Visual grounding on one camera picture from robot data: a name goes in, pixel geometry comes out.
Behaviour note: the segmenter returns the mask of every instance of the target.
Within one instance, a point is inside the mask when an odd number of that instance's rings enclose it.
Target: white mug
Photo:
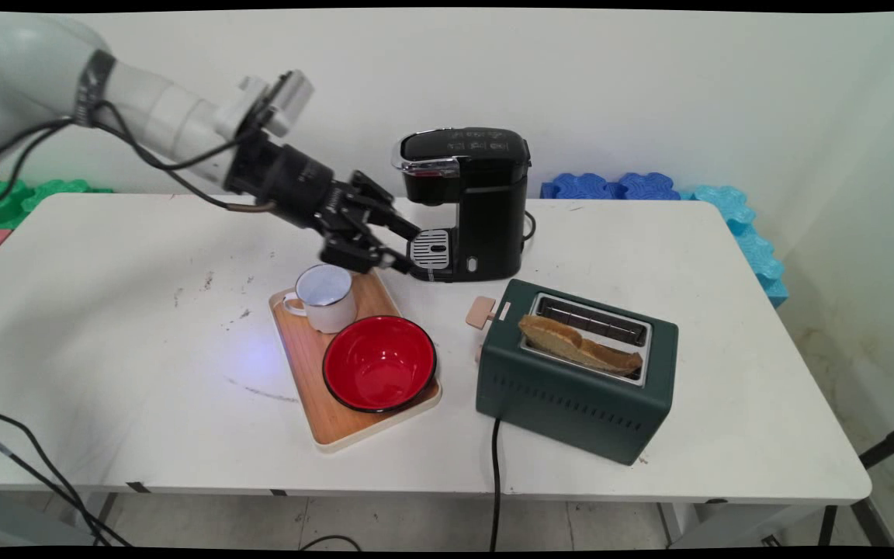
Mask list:
[[[301,300],[302,308],[292,307],[291,300]],[[354,322],[358,305],[351,291],[351,273],[329,264],[312,266],[295,282],[295,290],[281,300],[285,311],[309,319],[309,326],[334,334]]]

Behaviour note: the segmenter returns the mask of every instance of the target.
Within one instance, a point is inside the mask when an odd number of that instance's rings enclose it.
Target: black border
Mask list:
[[[424,382],[422,384],[422,386],[419,387],[419,390],[417,390],[415,392],[415,394],[413,394],[412,396],[409,396],[407,399],[405,399],[404,402],[401,402],[399,404],[395,404],[394,406],[390,406],[388,408],[383,408],[380,410],[369,410],[368,408],[359,408],[357,406],[352,406],[351,404],[345,402],[343,398],[341,398],[340,396],[337,396],[337,393],[334,392],[333,387],[330,386],[330,381],[327,381],[327,379],[326,379],[326,357],[327,357],[327,355],[330,354],[330,347],[333,346],[333,342],[337,341],[338,337],[340,337],[340,335],[343,334],[345,330],[347,330],[348,328],[350,328],[353,325],[357,325],[357,323],[359,323],[359,322],[368,321],[370,318],[383,318],[383,316],[386,316],[387,318],[398,318],[401,321],[406,321],[408,323],[411,323],[411,325],[418,327],[419,332],[423,332],[423,335],[426,336],[426,340],[430,342],[430,349],[433,350],[433,366],[430,367],[430,372],[429,372],[429,375],[426,377],[426,382]],[[323,374],[323,384],[326,385],[327,391],[330,392],[330,395],[333,396],[335,400],[337,400],[338,402],[343,404],[343,406],[347,407],[348,409],[354,410],[354,411],[362,411],[362,413],[366,413],[366,414],[383,414],[383,413],[386,413],[386,411],[395,411],[395,410],[400,410],[404,407],[407,407],[409,404],[413,403],[416,400],[416,398],[419,397],[420,394],[422,394],[423,392],[426,391],[427,388],[429,388],[430,383],[433,382],[433,379],[434,379],[434,377],[436,377],[436,372],[437,372],[437,346],[433,343],[433,339],[430,337],[430,334],[426,333],[426,330],[424,330],[422,326],[416,325],[415,322],[409,321],[408,318],[402,318],[402,316],[396,316],[394,314],[375,314],[373,316],[366,316],[365,318],[362,318],[361,321],[351,322],[350,325],[344,326],[343,330],[341,330],[340,332],[337,332],[337,335],[333,336],[333,339],[330,340],[330,343],[327,344],[327,346],[326,346],[326,351],[323,352],[323,362],[320,363],[320,372]]]

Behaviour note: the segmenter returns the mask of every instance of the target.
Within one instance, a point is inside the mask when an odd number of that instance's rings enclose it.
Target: power cord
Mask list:
[[[92,531],[92,535],[95,535],[95,538],[97,540],[102,541],[103,545],[111,546],[109,541],[102,536],[102,532],[99,531],[99,528],[105,530],[116,541],[120,542],[124,546],[133,547],[119,534],[106,526],[106,524],[103,523],[102,520],[99,520],[99,518],[96,518],[90,512],[88,512],[88,509],[85,507],[85,503],[81,502],[81,498],[79,498],[78,492],[75,491],[75,488],[73,488],[71,484],[68,483],[67,478],[65,478],[64,475],[61,475],[60,471],[57,471],[57,468],[54,467],[54,463],[52,463],[49,457],[47,457],[47,454],[43,452],[43,448],[42,446],[40,446],[40,442],[36,441],[36,436],[33,434],[32,431],[29,430],[28,427],[23,425],[21,422],[14,420],[14,418],[10,418],[3,414],[0,414],[0,420],[7,422],[10,425],[14,425],[14,427],[17,427],[20,429],[20,431],[24,432],[24,434],[27,436],[27,439],[29,439],[29,442],[33,444],[33,448],[36,449],[36,453],[39,454],[40,459],[43,460],[43,463],[47,465],[47,469],[50,470],[50,473],[54,474],[54,476],[58,480],[61,481],[61,484],[64,485],[64,488],[68,490],[68,493],[62,491],[61,488],[59,488],[59,486],[56,486],[52,481],[47,480],[47,477],[45,477],[45,475],[40,474],[39,471],[36,471],[35,468],[26,463],[25,460],[22,460],[21,457],[16,456],[16,454],[13,453],[7,446],[3,445],[3,443],[0,443],[0,453],[5,454],[8,459],[13,460],[14,463],[18,464],[19,467],[27,471],[28,474],[33,475],[33,477],[35,477],[41,484],[45,484],[51,491],[56,492],[58,495],[60,495],[61,498],[68,502],[69,505],[74,506],[74,508],[81,513],[81,517],[84,518],[85,524],[88,524],[88,528]]]
[[[526,241],[529,241],[529,239],[533,236],[533,234],[536,233],[536,218],[533,217],[532,213],[529,213],[529,212],[525,212],[525,213],[526,213],[526,217],[529,218],[529,233],[524,234],[524,236],[522,236],[522,241],[524,243]]]
[[[99,111],[99,109],[109,109],[109,112],[113,114],[117,123],[120,124],[120,128],[122,128],[123,134],[126,135],[126,138],[121,138],[132,146],[137,155],[140,156],[141,159],[147,161],[148,156],[151,156],[151,153],[148,152],[143,146],[139,145],[136,139],[133,137],[133,134],[130,133],[129,127],[126,125],[126,121],[123,120],[123,116],[120,113],[120,110],[113,105],[112,102],[107,102],[107,100],[100,100],[95,104],[95,111]],[[186,159],[185,161],[179,163],[162,163],[160,161],[147,161],[147,164],[155,169],[160,169],[162,171],[180,171],[182,169],[187,169],[196,163],[202,163],[206,159],[210,157],[220,155],[227,149],[234,148],[241,143],[244,143],[249,138],[255,137],[258,134],[258,128],[251,128],[250,130],[244,132],[244,134],[238,135],[238,137],[231,139],[227,143],[223,143],[218,148],[213,148],[203,153],[202,155],[196,155],[191,159]]]
[[[496,481],[496,505],[492,510],[492,541],[489,543],[489,551],[496,550],[496,536],[499,535],[499,505],[501,492],[499,484],[499,424],[501,418],[496,418],[496,425],[492,428],[492,475]]]
[[[23,169],[23,163],[26,162],[26,158],[29,157],[29,153],[33,152],[34,148],[40,145],[40,142],[45,141],[47,138],[52,137],[54,134],[57,134],[57,132],[64,130],[65,127],[68,127],[68,125],[71,124],[71,120],[70,118],[68,118],[68,120],[53,121],[53,123],[49,124],[49,126],[47,126],[46,124],[43,125],[43,127],[46,127],[47,131],[43,132],[43,134],[40,134],[39,137],[36,137],[34,141],[30,142],[29,145],[26,146],[26,148],[23,150],[22,154],[19,156],[19,159],[16,160],[15,165],[13,165],[13,172],[9,177],[9,184],[6,185],[6,189],[3,190],[0,194],[0,202],[5,200],[6,196],[9,196],[10,192],[13,190],[13,187],[16,186],[16,181],[19,179],[19,172]],[[35,132],[43,130],[43,127],[27,128],[27,130],[20,132],[20,134],[17,134],[10,141],[0,146],[0,154],[5,150],[10,149],[11,146],[16,144],[16,142],[21,141],[24,137],[28,137],[28,135],[30,134],[34,134]]]
[[[71,123],[71,117],[65,116],[65,117],[57,118],[57,120],[50,120],[50,121],[47,121],[47,123],[40,123],[40,124],[34,125],[34,127],[26,128],[25,130],[19,132],[14,137],[12,137],[12,139],[10,139],[10,141],[7,141],[3,145],[0,145],[0,155],[3,155],[3,153],[5,153],[5,151],[7,149],[10,149],[12,146],[23,141],[23,139],[25,139],[26,137],[28,137],[31,134],[36,134],[36,132],[39,132],[41,130],[46,130],[47,128],[53,128],[53,127],[56,127],[57,125],[64,124],[64,123]]]
[[[323,536],[321,538],[316,538],[313,541],[309,542],[308,544],[303,545],[301,548],[299,548],[299,551],[305,551],[305,550],[309,549],[310,547],[312,547],[313,545],[316,545],[317,543],[319,543],[321,541],[326,541],[327,539],[341,539],[345,542],[350,542],[350,544],[352,546],[354,546],[355,549],[357,549],[358,551],[361,551],[361,546],[358,545],[358,542],[355,542],[354,540],[352,540],[351,538],[348,538],[346,536]]]
[[[195,194],[199,198],[202,198],[203,201],[209,202],[214,206],[223,208],[224,210],[230,212],[261,213],[270,212],[274,209],[274,202],[268,202],[266,204],[260,205],[227,204],[226,202],[220,202],[216,198],[205,194],[205,192],[199,190],[188,181],[185,181],[182,177],[178,176],[177,173],[174,173],[175,170],[184,169],[185,167],[195,165],[195,163],[201,163],[202,161],[205,161],[206,159],[209,159],[214,155],[219,155],[221,152],[233,148],[234,145],[238,145],[238,143],[246,141],[246,139],[251,137],[252,134],[256,134],[257,130],[253,130],[252,132],[248,132],[247,134],[242,134],[240,137],[236,137],[232,141],[223,143],[223,145],[220,145],[218,148],[210,149],[210,151],[207,151],[202,155],[192,157],[192,159],[185,160],[181,163],[168,164],[160,162],[160,160],[156,156],[154,156],[153,153],[144,149],[143,146],[141,146],[140,143],[136,141],[136,138],[133,137],[132,132],[126,125],[126,120],[124,120],[122,114],[120,114],[120,110],[117,109],[116,106],[114,106],[111,102],[103,100],[103,102],[96,103],[95,110],[99,109],[109,109],[109,112],[113,114],[113,117],[115,117],[116,123],[120,125],[121,130],[115,130],[115,128],[110,127],[109,124],[104,123],[93,123],[92,125],[94,127],[104,132],[109,132],[109,134],[114,135],[114,137],[127,142],[133,148],[133,151],[136,152],[136,155],[138,155],[144,163],[147,163],[149,166],[154,167],[155,169],[166,172],[171,178],[178,182],[178,184],[188,189],[191,194]]]
[[[192,157],[191,159],[187,159],[180,163],[163,163],[156,156],[154,156],[153,153],[147,151],[146,149],[142,148],[141,145],[139,145],[139,142],[137,142],[136,138],[133,137],[132,132],[130,132],[129,127],[126,125],[126,121],[123,119],[122,114],[120,114],[120,110],[117,109],[116,106],[114,106],[111,102],[104,102],[103,100],[103,102],[97,103],[95,108],[96,110],[109,109],[109,111],[113,113],[116,122],[120,125],[120,128],[122,128],[122,131],[115,130],[115,128],[110,127],[109,125],[104,123],[94,123],[92,124],[93,127],[105,132],[109,132],[109,134],[114,135],[114,137],[118,137],[122,141],[127,142],[130,146],[132,146],[132,148],[136,152],[136,155],[138,155],[145,163],[147,163],[151,167],[154,167],[155,169],[164,171],[164,173],[167,173],[168,176],[174,179],[178,184],[185,187],[192,194],[195,194],[196,196],[201,198],[202,201],[208,202],[210,204],[213,204],[214,206],[223,208],[230,212],[262,213],[270,212],[275,208],[275,203],[273,201],[259,205],[230,204],[227,202],[221,202],[216,198],[205,194],[205,192],[199,190],[192,183],[189,183],[187,180],[184,180],[181,176],[178,176],[178,174],[175,173],[175,170],[191,167],[196,163],[201,163],[202,161],[205,161],[210,157],[219,155],[221,152],[233,148],[235,145],[241,144],[242,142],[246,141],[246,139],[248,139],[249,137],[253,137],[253,135],[258,132],[256,128],[252,128],[251,131],[245,132],[245,134],[239,135],[239,137],[234,138],[232,141],[223,143],[222,145],[217,146],[217,148],[210,149],[202,155]],[[45,134],[37,137],[32,143],[29,143],[27,148],[23,150],[19,159],[13,165],[13,171],[9,183],[6,186],[5,190],[3,190],[0,194],[0,202],[5,200],[6,197],[9,196],[11,191],[13,191],[16,181],[18,180],[19,173],[23,168],[23,164],[26,162],[26,158],[29,157],[29,153],[31,153],[34,148],[36,148],[36,146],[40,145],[40,142],[45,141],[49,137],[52,137],[52,135],[63,130],[65,127],[72,124],[73,122],[74,120],[71,117],[65,116],[63,118],[57,118],[57,120],[51,120],[49,121],[49,123],[37,124],[35,127],[29,127],[25,130],[20,131],[14,137],[10,138],[10,141],[7,141],[3,145],[0,145],[0,155],[2,155],[2,153],[10,149],[12,146],[16,145],[16,143],[22,141],[29,135],[35,134],[36,132],[39,132],[41,130],[47,131],[45,132]]]

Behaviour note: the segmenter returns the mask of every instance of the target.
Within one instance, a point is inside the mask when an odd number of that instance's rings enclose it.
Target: green toaster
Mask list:
[[[512,279],[497,307],[479,297],[469,325],[492,325],[479,350],[475,408],[540,435],[632,464],[671,410],[678,326],[548,287]],[[639,353],[643,365],[617,375],[528,343],[519,319],[536,314],[586,339]]]

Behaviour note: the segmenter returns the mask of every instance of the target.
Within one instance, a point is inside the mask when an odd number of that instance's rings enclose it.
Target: coffee maker drip tray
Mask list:
[[[450,233],[428,229],[409,243],[409,259],[419,268],[446,269],[450,265]]]

